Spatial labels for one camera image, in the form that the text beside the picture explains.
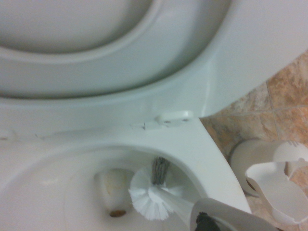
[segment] toilet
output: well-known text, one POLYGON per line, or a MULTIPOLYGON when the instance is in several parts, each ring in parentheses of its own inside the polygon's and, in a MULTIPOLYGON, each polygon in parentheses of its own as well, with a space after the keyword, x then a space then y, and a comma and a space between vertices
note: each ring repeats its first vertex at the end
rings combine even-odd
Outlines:
POLYGON ((308 48, 308 6, 281 0, 0 3, 0 230, 186 231, 105 213, 94 176, 172 162, 183 198, 250 213, 199 118, 308 48))

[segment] toilet brush holder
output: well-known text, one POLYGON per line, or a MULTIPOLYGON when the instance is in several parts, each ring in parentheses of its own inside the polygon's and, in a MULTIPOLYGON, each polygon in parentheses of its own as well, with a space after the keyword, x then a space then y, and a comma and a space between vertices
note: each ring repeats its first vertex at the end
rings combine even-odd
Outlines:
POLYGON ((303 144, 249 140, 234 149, 229 163, 246 193, 259 196, 278 222, 294 225, 308 218, 308 199, 289 179, 307 161, 303 144))

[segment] toilet brush bristles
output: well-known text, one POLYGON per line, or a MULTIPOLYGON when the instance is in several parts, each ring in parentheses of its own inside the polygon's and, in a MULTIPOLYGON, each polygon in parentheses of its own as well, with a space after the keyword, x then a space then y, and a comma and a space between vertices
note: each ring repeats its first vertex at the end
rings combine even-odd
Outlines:
POLYGON ((174 210, 158 195, 154 188, 159 187, 176 196, 181 196, 182 187, 167 188, 166 181, 172 181, 168 172, 170 162, 162 157, 152 161, 152 166, 137 171, 130 182, 130 197, 135 210, 148 220, 165 220, 174 210))
POLYGON ((171 162, 163 157, 157 157, 152 162, 152 184, 163 185, 171 162))

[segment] bathroom floor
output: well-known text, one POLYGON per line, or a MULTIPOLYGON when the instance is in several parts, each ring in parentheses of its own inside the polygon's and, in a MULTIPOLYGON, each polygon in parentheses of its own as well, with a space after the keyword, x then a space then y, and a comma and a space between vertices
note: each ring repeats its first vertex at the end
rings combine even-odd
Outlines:
MULTIPOLYGON (((238 101, 201 121, 226 158, 243 140, 297 141, 308 147, 308 51, 238 101)), ((308 197, 308 167, 291 178, 308 197)), ((308 221, 277 223, 261 200, 247 196, 253 214, 284 231, 308 231, 308 221)))

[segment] white bristles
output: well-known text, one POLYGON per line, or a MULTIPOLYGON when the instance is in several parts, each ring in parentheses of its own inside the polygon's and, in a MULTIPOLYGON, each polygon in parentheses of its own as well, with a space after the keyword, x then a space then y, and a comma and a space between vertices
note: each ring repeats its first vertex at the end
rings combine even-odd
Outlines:
MULTIPOLYGON (((152 167, 144 167, 136 172, 130 183, 129 190, 133 206, 137 212, 141 213, 148 220, 165 220, 169 217, 169 213, 174 211, 152 192, 151 188, 154 186, 151 179, 152 167)), ((165 184, 156 187, 160 187, 176 196, 180 196, 182 192, 182 187, 168 189, 165 184)))

